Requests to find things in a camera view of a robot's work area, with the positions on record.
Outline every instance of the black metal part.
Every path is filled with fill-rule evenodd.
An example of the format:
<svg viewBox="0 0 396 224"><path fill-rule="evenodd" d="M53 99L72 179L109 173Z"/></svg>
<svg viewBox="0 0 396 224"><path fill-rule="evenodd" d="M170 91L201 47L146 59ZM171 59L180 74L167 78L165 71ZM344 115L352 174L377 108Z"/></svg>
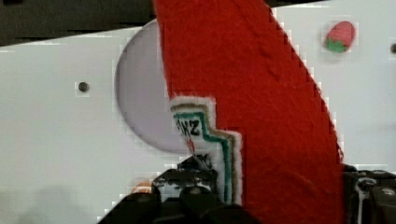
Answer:
<svg viewBox="0 0 396 224"><path fill-rule="evenodd" d="M224 204L214 184L217 173L199 168L194 158L183 161L153 181L152 194L125 197L99 224L260 223L241 206ZM396 175L346 165L344 186L346 224L359 219L361 224L396 224Z"/></svg>
<svg viewBox="0 0 396 224"><path fill-rule="evenodd" d="M361 200L361 224L396 224L391 222L396 221L396 204L392 203L396 196L380 192L383 188L396 189L396 175L381 170L353 170L348 166L344 171L345 223L358 224Z"/></svg>

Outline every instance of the red cloth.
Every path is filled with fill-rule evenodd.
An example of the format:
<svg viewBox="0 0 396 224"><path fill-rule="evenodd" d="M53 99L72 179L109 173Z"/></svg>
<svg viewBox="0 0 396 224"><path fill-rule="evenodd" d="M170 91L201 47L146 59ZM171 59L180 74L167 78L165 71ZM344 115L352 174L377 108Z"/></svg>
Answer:
<svg viewBox="0 0 396 224"><path fill-rule="evenodd" d="M267 224L342 223L334 127L270 8L262 0L154 3L170 97L216 98L217 128L243 135L243 206Z"/></svg>

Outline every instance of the strawberry sticker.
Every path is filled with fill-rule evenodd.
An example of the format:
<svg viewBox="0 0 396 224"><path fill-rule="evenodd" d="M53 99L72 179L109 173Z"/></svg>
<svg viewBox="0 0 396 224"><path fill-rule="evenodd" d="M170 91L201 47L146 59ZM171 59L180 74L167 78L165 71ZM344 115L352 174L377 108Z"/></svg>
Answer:
<svg viewBox="0 0 396 224"><path fill-rule="evenodd" d="M349 21L337 23L327 34L326 49L342 53L349 49L355 39L355 27Z"/></svg>

